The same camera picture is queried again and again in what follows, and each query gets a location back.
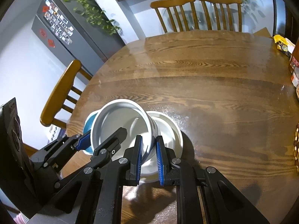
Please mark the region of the white ribbed bowl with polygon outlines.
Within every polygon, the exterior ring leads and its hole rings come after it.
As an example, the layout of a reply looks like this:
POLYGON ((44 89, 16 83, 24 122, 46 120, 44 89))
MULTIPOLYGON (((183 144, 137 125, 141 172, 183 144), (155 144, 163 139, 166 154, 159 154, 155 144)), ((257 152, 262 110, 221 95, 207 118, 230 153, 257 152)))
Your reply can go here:
MULTIPOLYGON (((147 114, 156 122, 164 145, 175 152, 175 156, 180 158, 183 151, 182 133, 177 123, 168 115, 158 111, 147 111, 147 114)), ((156 150, 153 156, 141 167, 140 183, 153 183, 159 180, 156 150)))

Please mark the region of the tall white bowl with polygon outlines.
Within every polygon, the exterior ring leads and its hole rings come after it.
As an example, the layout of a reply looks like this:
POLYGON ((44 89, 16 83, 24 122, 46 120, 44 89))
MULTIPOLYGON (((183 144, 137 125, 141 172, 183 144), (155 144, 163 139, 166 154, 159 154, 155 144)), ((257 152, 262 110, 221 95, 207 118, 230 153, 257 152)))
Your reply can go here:
POLYGON ((128 99, 117 99, 105 104, 96 114, 91 126, 91 148, 95 150, 117 129, 127 131, 121 143, 121 153, 132 147, 136 136, 142 136, 142 163, 154 155, 155 139, 160 135, 156 122, 136 102, 128 99))

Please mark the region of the near wooden chair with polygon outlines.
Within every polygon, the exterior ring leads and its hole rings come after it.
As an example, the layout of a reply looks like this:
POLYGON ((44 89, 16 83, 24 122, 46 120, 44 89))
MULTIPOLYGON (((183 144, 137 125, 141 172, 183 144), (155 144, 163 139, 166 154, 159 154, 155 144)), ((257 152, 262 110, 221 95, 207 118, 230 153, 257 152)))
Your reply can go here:
POLYGON ((67 123, 60 119, 57 119, 55 116, 61 109, 69 112, 70 114, 73 113, 73 108, 67 106, 64 102, 68 100, 76 105, 78 100, 71 97, 69 95, 69 92, 73 91, 79 96, 82 94, 82 91, 80 91, 73 85, 75 82, 75 77, 78 73, 82 74, 82 76, 88 81, 92 79, 92 76, 83 69, 80 60, 73 60, 68 65, 59 81, 56 83, 43 108, 40 116, 40 122, 43 126, 49 127, 51 125, 55 125, 61 129, 66 130, 67 123))

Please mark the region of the wooden chair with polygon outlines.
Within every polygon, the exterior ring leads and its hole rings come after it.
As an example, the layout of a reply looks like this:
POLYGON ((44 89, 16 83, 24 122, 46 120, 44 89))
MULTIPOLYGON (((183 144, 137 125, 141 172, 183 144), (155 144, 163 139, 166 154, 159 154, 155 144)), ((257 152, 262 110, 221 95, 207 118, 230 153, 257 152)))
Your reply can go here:
POLYGON ((164 33, 168 33, 168 29, 159 9, 165 9, 168 13, 173 32, 183 32, 199 29, 195 1, 196 0, 158 0, 151 2, 150 7, 155 10, 164 33), (187 13, 184 10, 184 5, 186 4, 188 4, 191 9, 193 26, 190 26, 187 20, 187 13))
POLYGON ((57 119, 55 116, 61 109, 69 112, 70 114, 73 113, 73 108, 67 106, 64 102, 68 100, 76 105, 78 100, 71 97, 69 95, 69 92, 73 91, 79 96, 82 94, 82 91, 80 91, 73 85, 75 82, 75 77, 78 73, 82 74, 82 76, 88 81, 92 79, 92 76, 83 69, 80 60, 73 60, 68 65, 59 81, 56 83, 43 108, 40 116, 40 122, 43 126, 49 127, 51 125, 55 125, 61 129, 66 130, 67 123, 60 119, 57 119))
POLYGON ((238 15, 238 31, 242 32, 242 11, 241 5, 242 0, 199 0, 203 7, 207 29, 212 29, 212 18, 210 16, 207 3, 212 4, 214 9, 214 17, 216 21, 217 30, 229 30, 235 31, 233 25, 233 13, 231 11, 230 5, 237 6, 237 15, 238 15))

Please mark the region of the grey refrigerator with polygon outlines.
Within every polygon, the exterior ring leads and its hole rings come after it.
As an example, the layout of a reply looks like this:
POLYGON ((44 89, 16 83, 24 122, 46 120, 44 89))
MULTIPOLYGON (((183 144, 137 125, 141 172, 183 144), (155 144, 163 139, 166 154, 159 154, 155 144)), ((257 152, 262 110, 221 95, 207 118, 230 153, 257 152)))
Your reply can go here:
POLYGON ((124 45, 119 34, 110 35, 87 22, 74 1, 41 0, 32 31, 65 66, 78 59, 93 76, 124 45))

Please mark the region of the wooden bead trivet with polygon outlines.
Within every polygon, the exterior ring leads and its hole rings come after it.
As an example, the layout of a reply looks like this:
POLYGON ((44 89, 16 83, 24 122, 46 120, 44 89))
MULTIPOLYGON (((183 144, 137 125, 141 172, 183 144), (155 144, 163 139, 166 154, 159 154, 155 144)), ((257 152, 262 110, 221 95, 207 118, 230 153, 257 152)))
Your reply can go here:
POLYGON ((298 159, 299 159, 299 141, 298 141, 298 137, 299 137, 299 134, 298 134, 298 131, 299 131, 299 127, 298 127, 298 124, 296 126, 296 130, 295 130, 295 139, 294 139, 294 142, 293 142, 293 156, 294 156, 294 159, 295 159, 295 167, 296 167, 296 171, 298 172, 298 159))

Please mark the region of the hanging green plant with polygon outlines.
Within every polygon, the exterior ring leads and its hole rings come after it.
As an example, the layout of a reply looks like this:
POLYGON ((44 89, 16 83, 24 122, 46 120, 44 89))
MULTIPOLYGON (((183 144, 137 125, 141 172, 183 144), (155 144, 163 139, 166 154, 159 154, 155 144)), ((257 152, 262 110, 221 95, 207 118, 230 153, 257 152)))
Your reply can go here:
POLYGON ((109 35, 117 34, 121 28, 115 20, 108 19, 105 10, 101 9, 95 0, 62 0, 65 4, 73 4, 73 11, 81 15, 86 22, 101 28, 109 35))

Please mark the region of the far left wooden chair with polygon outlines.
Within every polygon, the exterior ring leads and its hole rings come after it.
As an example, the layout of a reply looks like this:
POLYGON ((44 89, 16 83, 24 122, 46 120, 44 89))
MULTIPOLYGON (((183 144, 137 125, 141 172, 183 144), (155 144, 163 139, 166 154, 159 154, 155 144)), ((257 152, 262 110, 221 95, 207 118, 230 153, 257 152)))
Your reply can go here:
POLYGON ((164 33, 168 33, 168 29, 159 9, 165 9, 168 13, 173 32, 183 32, 199 29, 195 1, 196 0, 158 0, 151 2, 150 7, 155 10, 164 33), (184 10, 184 5, 186 4, 188 4, 191 9, 193 26, 190 26, 187 20, 187 13, 184 10))

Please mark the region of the brown sauce jar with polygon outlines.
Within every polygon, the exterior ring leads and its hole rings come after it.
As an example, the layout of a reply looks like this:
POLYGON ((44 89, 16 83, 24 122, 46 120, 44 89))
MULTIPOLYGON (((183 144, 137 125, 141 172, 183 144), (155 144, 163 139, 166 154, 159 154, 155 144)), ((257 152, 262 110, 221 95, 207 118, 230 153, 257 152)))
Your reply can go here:
POLYGON ((295 67, 293 74, 291 76, 291 82, 295 88, 299 85, 299 68, 295 67))

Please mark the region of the yellow snack bag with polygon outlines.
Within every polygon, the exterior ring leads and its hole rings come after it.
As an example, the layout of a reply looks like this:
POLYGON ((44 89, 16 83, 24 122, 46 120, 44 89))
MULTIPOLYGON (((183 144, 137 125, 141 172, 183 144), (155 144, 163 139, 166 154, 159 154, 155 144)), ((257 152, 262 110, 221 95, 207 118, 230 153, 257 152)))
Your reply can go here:
POLYGON ((279 34, 274 35, 273 39, 277 49, 283 52, 288 57, 291 57, 293 50, 295 49, 295 44, 279 34))

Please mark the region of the far right wooden chair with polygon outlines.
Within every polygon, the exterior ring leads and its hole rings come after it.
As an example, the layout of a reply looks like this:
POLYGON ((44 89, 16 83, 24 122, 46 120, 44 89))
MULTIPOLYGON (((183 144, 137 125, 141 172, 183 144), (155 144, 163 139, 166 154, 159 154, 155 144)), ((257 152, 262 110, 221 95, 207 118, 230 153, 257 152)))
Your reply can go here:
POLYGON ((233 25, 233 13, 231 11, 230 5, 237 6, 237 15, 238 15, 238 31, 242 32, 242 11, 241 5, 242 0, 199 0, 203 7, 207 29, 212 29, 212 18, 210 16, 207 3, 212 4, 214 9, 214 17, 216 21, 217 30, 229 30, 235 31, 233 25))

